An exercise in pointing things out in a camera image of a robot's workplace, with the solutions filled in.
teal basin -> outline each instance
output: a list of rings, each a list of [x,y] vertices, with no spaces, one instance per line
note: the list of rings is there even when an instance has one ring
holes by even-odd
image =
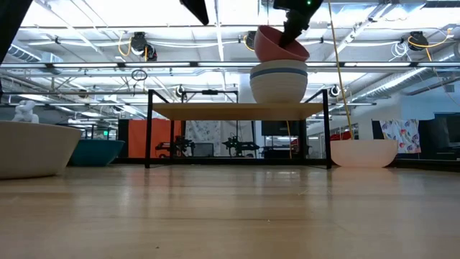
[[[80,140],[70,158],[75,166],[106,166],[120,153],[121,140]]]

striped bowl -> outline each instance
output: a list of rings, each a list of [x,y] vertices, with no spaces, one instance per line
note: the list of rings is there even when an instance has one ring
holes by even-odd
[[[307,65],[296,60],[263,62],[251,69],[251,90],[257,103],[298,103],[307,89]]]

white bowl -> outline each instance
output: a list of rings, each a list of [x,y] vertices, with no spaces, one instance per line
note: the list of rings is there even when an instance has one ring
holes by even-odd
[[[332,160],[350,168],[382,168],[397,155],[396,140],[331,141]]]
[[[53,176],[65,168],[81,131],[27,122],[0,122],[0,179]]]
[[[251,69],[251,90],[257,103],[298,103],[308,83],[307,65],[296,60],[274,60]]]

bowl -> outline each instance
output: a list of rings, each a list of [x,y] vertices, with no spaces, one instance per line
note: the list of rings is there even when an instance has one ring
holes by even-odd
[[[0,122],[0,179],[53,176],[67,165],[81,131],[29,122]]]
[[[254,100],[263,103],[299,103],[305,96],[308,74],[305,62],[274,60],[251,69]]]
[[[254,51],[260,62],[272,60],[298,60],[305,62],[310,57],[310,53],[297,40],[291,42],[286,48],[278,46],[281,34],[281,31],[273,27],[259,26],[254,39]]]
[[[80,140],[70,158],[71,165],[107,166],[120,153],[121,140]]]
[[[331,141],[332,161],[350,168],[382,168],[397,155],[396,140]]]

table top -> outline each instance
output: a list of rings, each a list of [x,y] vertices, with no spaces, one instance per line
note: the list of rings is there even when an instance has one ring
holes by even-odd
[[[171,120],[302,120],[323,111],[322,104],[153,104]]]

